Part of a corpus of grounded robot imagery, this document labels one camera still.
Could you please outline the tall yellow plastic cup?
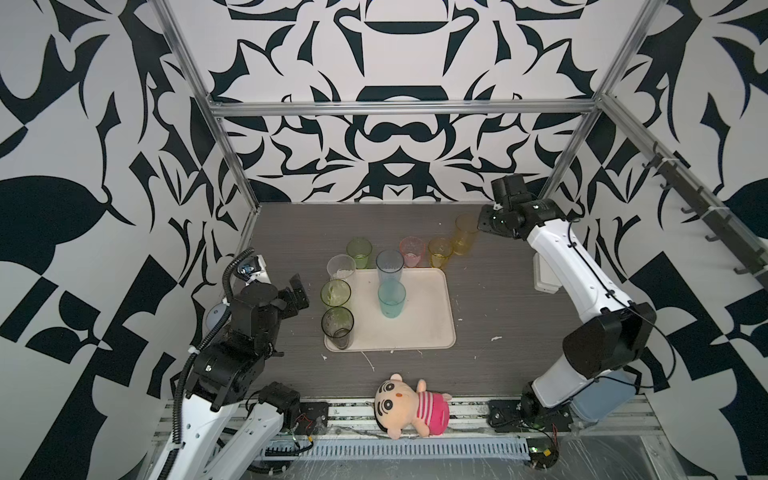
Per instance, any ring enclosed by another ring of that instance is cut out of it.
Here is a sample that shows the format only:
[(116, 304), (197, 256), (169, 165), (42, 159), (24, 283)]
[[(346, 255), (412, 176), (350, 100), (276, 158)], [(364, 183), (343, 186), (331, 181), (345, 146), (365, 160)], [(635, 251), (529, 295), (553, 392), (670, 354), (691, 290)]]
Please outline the tall yellow plastic cup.
[(478, 230), (478, 216), (474, 214), (462, 214), (455, 220), (455, 231), (452, 238), (453, 254), (458, 256), (470, 252)]

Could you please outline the tall green plastic cup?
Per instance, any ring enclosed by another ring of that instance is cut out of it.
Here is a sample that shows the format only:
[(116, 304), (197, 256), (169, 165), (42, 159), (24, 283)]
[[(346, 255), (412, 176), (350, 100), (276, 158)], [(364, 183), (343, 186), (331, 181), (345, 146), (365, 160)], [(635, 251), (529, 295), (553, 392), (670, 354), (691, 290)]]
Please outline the tall green plastic cup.
[(352, 294), (349, 283), (342, 279), (332, 279), (321, 289), (320, 298), (326, 309), (345, 306)]

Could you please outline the dark grey plastic cup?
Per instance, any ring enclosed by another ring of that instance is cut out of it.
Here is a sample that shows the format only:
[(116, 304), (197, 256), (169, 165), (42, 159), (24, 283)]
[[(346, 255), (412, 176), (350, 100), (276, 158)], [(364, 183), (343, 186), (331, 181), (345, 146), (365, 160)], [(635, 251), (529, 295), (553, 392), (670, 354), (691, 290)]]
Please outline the dark grey plastic cup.
[(339, 350), (346, 350), (352, 341), (354, 315), (346, 307), (332, 307), (321, 318), (325, 337)]

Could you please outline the clear plastic cup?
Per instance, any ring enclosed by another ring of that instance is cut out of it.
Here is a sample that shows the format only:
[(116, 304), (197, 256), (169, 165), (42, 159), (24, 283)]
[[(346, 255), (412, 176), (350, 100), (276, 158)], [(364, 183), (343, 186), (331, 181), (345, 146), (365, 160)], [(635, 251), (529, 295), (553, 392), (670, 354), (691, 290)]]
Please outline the clear plastic cup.
[(326, 265), (331, 280), (349, 281), (357, 270), (355, 259), (347, 254), (332, 257)]

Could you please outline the pink plastic cup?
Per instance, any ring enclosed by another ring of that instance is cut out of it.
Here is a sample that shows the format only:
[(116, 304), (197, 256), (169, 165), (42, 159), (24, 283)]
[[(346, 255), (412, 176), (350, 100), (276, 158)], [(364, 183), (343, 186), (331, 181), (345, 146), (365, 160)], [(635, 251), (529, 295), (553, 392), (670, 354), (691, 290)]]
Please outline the pink plastic cup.
[(399, 244), (399, 250), (407, 268), (415, 268), (420, 265), (425, 249), (424, 241), (415, 236), (406, 237)]

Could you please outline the short green plastic cup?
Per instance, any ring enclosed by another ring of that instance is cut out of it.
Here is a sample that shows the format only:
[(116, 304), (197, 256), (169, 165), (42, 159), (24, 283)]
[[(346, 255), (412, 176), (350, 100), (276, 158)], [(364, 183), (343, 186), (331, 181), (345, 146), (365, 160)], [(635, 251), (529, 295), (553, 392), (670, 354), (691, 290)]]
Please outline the short green plastic cup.
[(346, 246), (346, 254), (354, 259), (358, 270), (367, 269), (373, 251), (371, 242), (363, 237), (351, 239)]

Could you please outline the teal plastic cup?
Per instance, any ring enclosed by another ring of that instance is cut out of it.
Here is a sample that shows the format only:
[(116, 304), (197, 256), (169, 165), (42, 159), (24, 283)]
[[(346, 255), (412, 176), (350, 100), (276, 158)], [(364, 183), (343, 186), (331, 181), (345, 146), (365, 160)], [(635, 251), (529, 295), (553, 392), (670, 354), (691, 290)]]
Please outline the teal plastic cup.
[(398, 317), (406, 301), (406, 288), (396, 280), (382, 282), (378, 289), (380, 310), (386, 318)]

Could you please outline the tall blue plastic cup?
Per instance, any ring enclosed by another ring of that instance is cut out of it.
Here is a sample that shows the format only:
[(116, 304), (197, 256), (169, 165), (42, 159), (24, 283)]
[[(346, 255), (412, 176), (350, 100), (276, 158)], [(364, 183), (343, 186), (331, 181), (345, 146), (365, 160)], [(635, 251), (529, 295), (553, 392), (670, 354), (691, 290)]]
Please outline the tall blue plastic cup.
[(399, 282), (405, 267), (404, 257), (399, 250), (387, 249), (378, 253), (375, 259), (380, 283)]

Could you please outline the beige plastic tray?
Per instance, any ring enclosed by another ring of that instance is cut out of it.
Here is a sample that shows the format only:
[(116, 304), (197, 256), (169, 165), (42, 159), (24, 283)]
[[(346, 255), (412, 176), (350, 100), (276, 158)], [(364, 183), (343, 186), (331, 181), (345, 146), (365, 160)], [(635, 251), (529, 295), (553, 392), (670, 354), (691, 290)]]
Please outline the beige plastic tray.
[(402, 271), (406, 288), (402, 313), (386, 318), (378, 300), (380, 282), (374, 269), (359, 270), (346, 281), (352, 288), (343, 306), (354, 315), (352, 341), (346, 350), (337, 349), (326, 337), (332, 352), (373, 352), (448, 349), (456, 341), (449, 289), (444, 272), (436, 268)]

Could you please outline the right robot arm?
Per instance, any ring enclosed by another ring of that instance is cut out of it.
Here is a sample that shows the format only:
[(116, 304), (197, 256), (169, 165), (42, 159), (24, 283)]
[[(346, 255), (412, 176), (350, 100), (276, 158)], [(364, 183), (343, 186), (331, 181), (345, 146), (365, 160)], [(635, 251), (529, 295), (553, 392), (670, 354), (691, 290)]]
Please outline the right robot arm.
[(494, 202), (482, 207), (478, 229), (527, 242), (565, 289), (581, 321), (563, 339), (558, 360), (525, 387), (520, 417), (531, 424), (576, 401), (598, 420), (625, 400), (616, 373), (643, 353), (656, 312), (610, 280), (557, 204), (537, 198), (522, 175), (496, 179), (491, 187)]

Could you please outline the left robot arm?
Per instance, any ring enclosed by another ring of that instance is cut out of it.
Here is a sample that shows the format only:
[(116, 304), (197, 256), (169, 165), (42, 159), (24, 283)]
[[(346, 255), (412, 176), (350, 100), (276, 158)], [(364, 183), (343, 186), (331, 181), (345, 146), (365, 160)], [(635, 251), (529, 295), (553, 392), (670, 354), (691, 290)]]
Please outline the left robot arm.
[(268, 359), (278, 355), (283, 320), (308, 308), (299, 275), (288, 287), (255, 280), (230, 297), (217, 326), (182, 371), (174, 396), (172, 430), (150, 473), (152, 479), (239, 479), (273, 438), (292, 430), (300, 416), (300, 395), (278, 382), (258, 391), (235, 434), (218, 444)]

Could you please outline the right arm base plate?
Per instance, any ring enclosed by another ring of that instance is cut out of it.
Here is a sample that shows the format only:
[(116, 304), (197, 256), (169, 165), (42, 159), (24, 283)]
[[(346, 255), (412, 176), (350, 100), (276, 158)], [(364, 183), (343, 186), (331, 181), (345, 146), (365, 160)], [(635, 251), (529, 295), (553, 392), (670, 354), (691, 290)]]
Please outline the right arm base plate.
[(547, 433), (555, 430), (568, 432), (574, 420), (568, 406), (528, 418), (523, 418), (519, 399), (491, 399), (487, 402), (487, 407), (487, 424), (499, 433), (528, 430), (544, 430)]

